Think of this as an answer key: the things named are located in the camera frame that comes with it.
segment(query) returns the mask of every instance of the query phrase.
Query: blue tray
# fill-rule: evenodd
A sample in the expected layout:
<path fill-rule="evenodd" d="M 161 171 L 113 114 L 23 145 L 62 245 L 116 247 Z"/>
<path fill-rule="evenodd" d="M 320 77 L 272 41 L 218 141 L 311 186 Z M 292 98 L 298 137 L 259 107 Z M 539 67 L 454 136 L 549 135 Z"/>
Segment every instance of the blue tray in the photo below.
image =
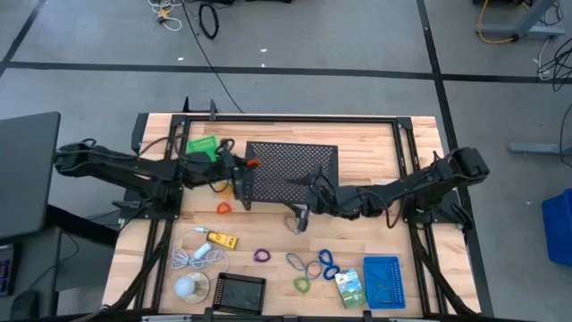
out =
<path fill-rule="evenodd" d="M 399 258 L 395 256 L 364 258 L 364 279 L 369 309 L 405 309 Z"/>

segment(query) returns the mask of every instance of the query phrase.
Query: black metal frame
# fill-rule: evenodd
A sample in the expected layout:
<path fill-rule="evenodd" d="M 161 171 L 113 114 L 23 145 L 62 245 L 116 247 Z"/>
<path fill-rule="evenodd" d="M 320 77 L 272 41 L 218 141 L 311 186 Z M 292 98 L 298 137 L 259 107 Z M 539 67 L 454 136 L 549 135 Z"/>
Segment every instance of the black metal frame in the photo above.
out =
<path fill-rule="evenodd" d="M 147 119 L 148 114 L 140 114 L 138 116 L 138 120 L 136 123 L 136 127 L 133 129 L 133 148 L 138 148 L 140 144 L 136 140 L 141 140 L 143 137 L 144 129 L 147 126 Z M 170 134 L 174 136 L 173 125 L 174 124 L 184 124 L 183 135 L 184 144 L 181 142 L 180 153 L 184 153 L 186 147 L 186 140 L 189 134 L 189 128 L 192 122 L 212 122 L 212 115 L 209 114 L 174 114 L 172 116 L 171 122 L 171 131 Z M 406 165 L 405 157 L 404 157 L 404 150 L 403 144 L 401 141 L 401 130 L 406 133 L 407 141 L 408 141 L 408 148 L 409 153 L 411 155 L 412 161 L 412 170 L 418 171 L 420 169 L 419 158 L 417 155 L 416 150 L 416 143 L 415 137 L 413 134 L 413 124 L 411 122 L 410 117 L 364 117 L 364 116 L 315 116 L 315 115 L 249 115 L 249 114 L 218 114 L 216 116 L 216 122 L 286 122 L 286 123 L 379 123 L 379 124 L 388 124 L 391 126 L 393 132 L 393 139 L 395 141 L 395 150 L 396 156 L 399 164 L 400 176 L 404 177 L 408 174 L 408 167 Z M 167 150 L 165 151 L 165 155 L 167 156 L 167 152 L 171 151 L 172 144 L 167 144 Z M 167 229 L 168 233 L 172 231 L 172 221 L 169 221 L 167 225 L 165 225 L 165 229 Z M 153 229 L 152 227 L 149 229 L 149 233 L 151 234 L 156 228 Z M 433 237 L 433 230 L 430 225 L 428 225 L 425 229 L 425 241 L 427 243 L 427 252 L 435 265 L 439 266 L 439 259 L 436 253 L 435 241 Z M 418 230 L 413 226 L 409 226 L 409 234 L 411 238 L 413 238 L 413 234 L 418 234 Z M 153 236 L 149 236 L 147 238 L 147 245 L 146 245 L 146 256 L 144 257 L 144 262 L 146 261 L 148 254 L 147 250 L 150 251 L 153 249 L 155 244 L 155 238 Z M 419 290 L 419 298 L 421 301 L 421 308 L 424 317 L 427 317 L 432 314 L 431 305 L 429 302 L 429 293 L 427 291 L 427 285 L 425 280 L 425 270 L 424 265 L 421 259 L 415 254 L 413 254 L 415 270 L 416 270 L 416 279 L 417 279 L 417 288 Z M 479 262 L 482 262 L 481 258 L 472 258 L 474 254 L 469 252 L 469 256 L 471 256 L 471 261 L 473 259 L 478 259 Z M 159 302 L 161 297 L 161 291 L 163 289 L 163 282 L 164 282 L 164 270 L 166 266 L 166 254 L 162 256 L 159 260 L 159 267 L 157 269 L 157 279 L 156 284 L 154 287 L 153 293 L 153 304 L 152 309 L 159 308 Z M 445 300 L 445 295 L 443 294 L 440 287 L 436 284 L 435 291 L 437 294 L 437 304 L 438 310 L 440 314 L 448 314 L 447 310 L 447 301 Z M 138 297 L 136 297 L 135 302 L 135 309 L 140 309 L 142 305 L 142 299 L 145 295 L 145 285 L 141 287 L 139 290 Z"/>

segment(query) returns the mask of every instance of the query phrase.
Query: wooden table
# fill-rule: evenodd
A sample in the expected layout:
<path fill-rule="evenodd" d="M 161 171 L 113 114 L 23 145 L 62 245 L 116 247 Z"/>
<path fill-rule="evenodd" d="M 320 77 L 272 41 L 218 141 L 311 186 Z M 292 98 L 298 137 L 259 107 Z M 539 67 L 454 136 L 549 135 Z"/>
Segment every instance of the wooden table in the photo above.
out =
<path fill-rule="evenodd" d="M 166 136 L 171 114 L 150 114 L 143 138 L 142 148 L 149 142 Z M 433 161 L 433 151 L 442 156 L 442 145 L 433 117 L 412 117 L 420 165 L 425 167 Z M 193 122 L 190 126 L 190 140 L 215 135 L 233 138 L 236 146 L 233 152 L 244 157 L 248 140 L 275 141 L 307 144 L 328 144 L 339 147 L 340 185 L 372 184 L 399 179 L 400 172 L 395 154 L 395 142 L 391 126 L 374 123 L 261 123 L 261 122 Z M 407 162 L 408 145 L 402 135 Z M 144 157 L 160 159 L 164 145 L 153 146 Z M 412 249 L 408 228 L 399 223 L 389 230 L 384 216 L 362 217 L 356 221 L 334 218 L 328 215 L 311 216 L 308 229 L 301 235 L 291 233 L 283 223 L 284 216 L 291 212 L 278 204 L 253 203 L 251 211 L 244 210 L 235 200 L 230 201 L 233 212 L 227 216 L 216 214 L 216 206 L 223 199 L 209 187 L 185 190 L 181 217 L 175 221 L 172 241 L 181 232 L 194 226 L 204 226 L 213 231 L 228 233 L 239 238 L 236 250 L 226 250 L 230 259 L 230 273 L 252 275 L 266 279 L 264 315 L 298 316 L 362 316 L 366 305 L 344 309 L 334 281 L 318 278 L 312 282 L 311 290 L 300 294 L 294 289 L 292 280 L 300 276 L 286 263 L 285 254 L 296 252 L 302 259 L 315 259 L 317 252 L 327 248 L 332 251 L 336 264 L 342 269 L 354 267 L 362 283 L 363 257 L 392 255 L 400 258 L 401 273 L 405 288 L 407 307 L 399 310 L 373 310 L 375 316 L 421 317 L 421 306 L 416 285 Z M 391 217 L 399 209 L 399 202 L 391 207 Z M 129 286 L 141 266 L 145 249 L 149 221 L 133 220 L 123 229 L 117 242 L 114 259 L 109 272 L 103 303 L 112 304 Z M 160 237 L 160 226 L 157 239 Z M 463 241 L 463 233 L 449 224 L 433 225 L 434 237 L 442 272 L 451 286 L 468 307 L 479 311 L 475 283 Z M 178 245 L 192 254 L 205 242 L 202 233 L 188 233 Z M 253 261 L 253 252 L 266 248 L 272 253 L 267 263 Z M 189 305 L 178 299 L 173 291 L 174 281 L 181 275 L 193 271 L 191 267 L 171 269 L 171 249 L 165 271 L 161 297 L 161 313 L 202 314 L 213 302 L 211 291 L 205 301 Z M 223 261 L 207 267 L 203 272 L 211 277 L 224 268 Z M 433 311 L 436 311 L 433 281 L 426 272 L 427 287 L 431 296 Z M 144 307 L 150 305 L 155 273 L 147 283 Z"/>

